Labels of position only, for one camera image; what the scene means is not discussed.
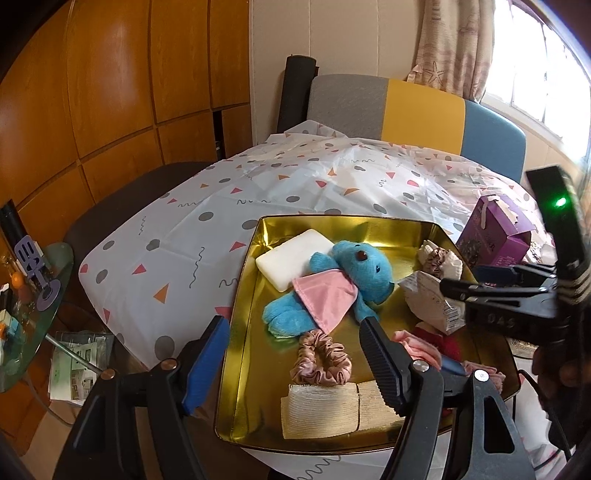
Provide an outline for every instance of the blue teddy bear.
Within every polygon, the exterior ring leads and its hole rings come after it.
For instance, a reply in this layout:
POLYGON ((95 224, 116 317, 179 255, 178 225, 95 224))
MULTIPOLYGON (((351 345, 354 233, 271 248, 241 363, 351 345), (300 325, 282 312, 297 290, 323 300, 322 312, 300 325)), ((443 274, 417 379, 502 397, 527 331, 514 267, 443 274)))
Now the blue teddy bear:
MULTIPOLYGON (((369 244, 342 241, 333 246, 332 255, 316 252, 310 259, 310 272, 340 269, 357 286, 353 314, 358 322, 378 315, 366 304, 384 302, 394 290, 392 267, 386 256, 369 244)), ((312 316, 295 291, 270 302, 262 314, 269 332, 278 338, 298 336, 317 328, 312 316)))

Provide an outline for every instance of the stuffed toy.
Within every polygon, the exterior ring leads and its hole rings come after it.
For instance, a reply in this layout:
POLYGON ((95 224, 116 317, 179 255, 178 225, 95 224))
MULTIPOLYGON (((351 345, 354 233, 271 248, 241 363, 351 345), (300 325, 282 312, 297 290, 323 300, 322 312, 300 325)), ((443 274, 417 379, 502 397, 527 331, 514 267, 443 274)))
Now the stuffed toy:
POLYGON ((342 241, 330 255, 310 258, 312 275, 293 280, 294 290, 263 311, 262 319, 277 338, 289 338, 320 328, 329 334, 353 307, 360 322, 378 315, 366 302, 382 303, 394 290, 392 267, 369 244, 342 241))

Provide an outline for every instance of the white wall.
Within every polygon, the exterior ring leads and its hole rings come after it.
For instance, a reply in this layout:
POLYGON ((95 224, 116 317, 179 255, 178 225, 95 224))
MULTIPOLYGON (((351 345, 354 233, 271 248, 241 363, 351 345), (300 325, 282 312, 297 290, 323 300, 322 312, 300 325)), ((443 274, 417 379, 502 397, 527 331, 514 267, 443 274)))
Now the white wall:
POLYGON ((251 106, 256 144, 277 126, 285 59, 308 55, 320 74, 405 79, 424 0, 251 0, 251 106))

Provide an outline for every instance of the orange fruit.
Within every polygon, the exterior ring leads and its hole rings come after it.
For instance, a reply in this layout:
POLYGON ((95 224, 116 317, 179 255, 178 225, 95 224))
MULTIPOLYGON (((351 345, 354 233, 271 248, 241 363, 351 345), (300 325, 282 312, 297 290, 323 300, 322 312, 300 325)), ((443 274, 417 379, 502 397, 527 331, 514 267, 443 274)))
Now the orange fruit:
POLYGON ((25 284, 25 276, 22 274, 22 272, 14 272, 11 275, 10 280, 12 282, 12 286, 16 290, 18 290, 25 284))

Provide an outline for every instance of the window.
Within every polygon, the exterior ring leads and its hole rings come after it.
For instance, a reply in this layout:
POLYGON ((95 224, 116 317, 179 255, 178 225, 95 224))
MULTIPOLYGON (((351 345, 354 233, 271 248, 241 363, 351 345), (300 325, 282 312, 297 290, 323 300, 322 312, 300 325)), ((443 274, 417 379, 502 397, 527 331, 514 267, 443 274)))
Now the window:
POLYGON ((586 156, 589 80, 558 35, 518 0, 496 0, 486 94, 542 125, 573 161, 586 156))

